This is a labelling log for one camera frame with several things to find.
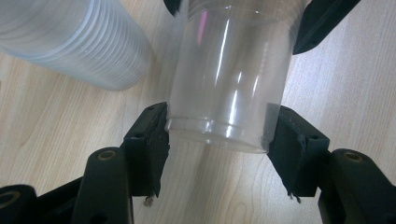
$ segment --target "bolt hole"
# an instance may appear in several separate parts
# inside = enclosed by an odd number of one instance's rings
[[[103,213],[98,213],[95,216],[91,217],[90,224],[104,224],[108,221],[108,218]]]
[[[99,161],[108,161],[111,160],[113,157],[115,157],[117,154],[116,151],[114,150],[107,150],[99,153],[98,155],[98,160]]]
[[[355,162],[361,162],[363,161],[363,158],[359,156],[358,154],[352,153],[352,152],[345,152],[344,156],[349,159],[350,161],[355,161]]]
[[[0,194],[0,209],[15,203],[20,197],[21,194],[16,190]]]
[[[134,136],[135,136],[136,138],[141,138],[141,137],[143,137],[144,135],[143,135],[142,133],[136,133]]]

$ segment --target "wooden table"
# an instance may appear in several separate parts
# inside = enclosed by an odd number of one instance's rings
[[[118,146],[141,111],[168,101],[186,23],[160,0],[123,0],[157,55],[127,91],[104,91],[0,54],[0,186],[42,194],[83,174],[96,149]],[[396,1],[363,0],[316,49],[294,56],[283,105],[332,140],[370,156],[396,184]],[[287,196],[265,155],[179,141],[160,198],[134,198],[135,223],[320,223],[317,201]]]

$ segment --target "clear plastic cup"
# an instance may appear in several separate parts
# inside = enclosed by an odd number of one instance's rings
[[[308,0],[191,0],[167,129],[265,153]]]
[[[111,91],[131,87],[153,61],[118,0],[0,0],[0,50]]]

